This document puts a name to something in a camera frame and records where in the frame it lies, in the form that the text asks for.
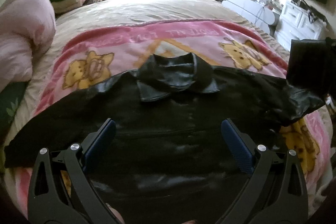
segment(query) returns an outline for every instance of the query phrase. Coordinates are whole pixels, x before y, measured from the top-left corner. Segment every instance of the cable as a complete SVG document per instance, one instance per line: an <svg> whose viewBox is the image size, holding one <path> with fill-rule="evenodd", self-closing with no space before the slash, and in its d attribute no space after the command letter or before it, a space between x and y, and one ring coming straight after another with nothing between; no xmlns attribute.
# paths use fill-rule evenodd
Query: cable
<svg viewBox="0 0 336 224"><path fill-rule="evenodd" d="M260 10L259 10L259 12L257 12L257 14L256 14L256 18L255 18L255 22L254 22L254 25L257 23L257 21L258 21L258 19L260 19L260 20L262 20L260 17L259 17L259 14L260 14L260 16L262 15L262 9L265 11L265 7L266 7L267 5L265 4L263 7L261 7L260 8Z"/></svg>

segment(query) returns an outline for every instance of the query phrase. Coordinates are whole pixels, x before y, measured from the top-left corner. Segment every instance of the shiny black fabric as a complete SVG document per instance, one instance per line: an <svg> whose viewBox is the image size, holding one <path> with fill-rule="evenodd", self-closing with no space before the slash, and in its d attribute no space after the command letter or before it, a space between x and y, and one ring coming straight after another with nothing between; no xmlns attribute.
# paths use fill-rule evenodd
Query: shiny black fabric
<svg viewBox="0 0 336 224"><path fill-rule="evenodd" d="M6 167L32 167L42 147L66 149L107 118L117 134L89 174L127 224L215 223L246 182L220 126L231 118L255 143L287 150L278 134L324 105L285 79L210 66L194 54L151 56L77 90L31 119L5 148Z"/></svg>
<svg viewBox="0 0 336 224"><path fill-rule="evenodd" d="M292 40L287 81L323 97L336 98L336 39Z"/></svg>

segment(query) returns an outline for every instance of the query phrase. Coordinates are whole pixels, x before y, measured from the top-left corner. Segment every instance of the white dresser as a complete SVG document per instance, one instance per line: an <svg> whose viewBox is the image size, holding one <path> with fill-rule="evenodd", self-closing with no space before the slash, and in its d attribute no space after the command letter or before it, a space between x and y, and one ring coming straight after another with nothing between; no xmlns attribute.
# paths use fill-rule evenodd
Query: white dresser
<svg viewBox="0 0 336 224"><path fill-rule="evenodd" d="M286 49L291 49L292 39L325 39L327 35L326 23L318 19L309 22L308 12L291 2L283 7L274 38Z"/></svg>

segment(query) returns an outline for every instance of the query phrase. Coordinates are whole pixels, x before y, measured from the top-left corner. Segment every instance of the dresser drawer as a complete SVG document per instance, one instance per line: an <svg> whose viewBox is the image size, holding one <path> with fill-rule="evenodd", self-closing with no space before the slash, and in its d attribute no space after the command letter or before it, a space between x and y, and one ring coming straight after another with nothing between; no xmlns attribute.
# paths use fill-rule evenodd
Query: dresser drawer
<svg viewBox="0 0 336 224"><path fill-rule="evenodd" d="M282 33L280 32L275 32L274 33L274 38L276 39L276 41L279 42L279 44L284 47L286 50L290 51L291 50L291 40L287 37L284 37L282 35Z"/></svg>
<svg viewBox="0 0 336 224"><path fill-rule="evenodd" d="M322 26L317 22L310 24L308 16L303 15L299 24L299 32L306 35L309 39L319 39Z"/></svg>
<svg viewBox="0 0 336 224"><path fill-rule="evenodd" d="M301 17L303 15L302 11L295 7L295 5L287 4L282 11L282 17L288 22L292 23L296 27L299 26Z"/></svg>
<svg viewBox="0 0 336 224"><path fill-rule="evenodd" d="M304 36L303 33L298 32L298 28L294 28L290 23L284 20L282 16L277 25L277 31L282 33L282 36L288 37L290 40L302 40L308 38Z"/></svg>

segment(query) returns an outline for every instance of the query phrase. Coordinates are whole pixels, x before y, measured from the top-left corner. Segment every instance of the pink blanket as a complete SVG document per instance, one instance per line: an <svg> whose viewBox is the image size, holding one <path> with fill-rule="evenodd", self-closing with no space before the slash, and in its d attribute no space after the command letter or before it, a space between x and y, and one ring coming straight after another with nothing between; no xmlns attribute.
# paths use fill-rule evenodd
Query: pink blanket
<svg viewBox="0 0 336 224"><path fill-rule="evenodd" d="M65 45L53 65L35 115L76 89L138 68L151 54L174 57L187 52L194 52L211 65L286 77L286 62L258 34L234 23L189 20L109 27L82 33ZM316 184L329 159L329 137L317 111L300 121L302 132L295 128L293 125L285 134L292 137L304 132L315 145L310 147L313 162L304 163L309 188ZM17 197L25 215L30 176L31 169L16 169Z"/></svg>

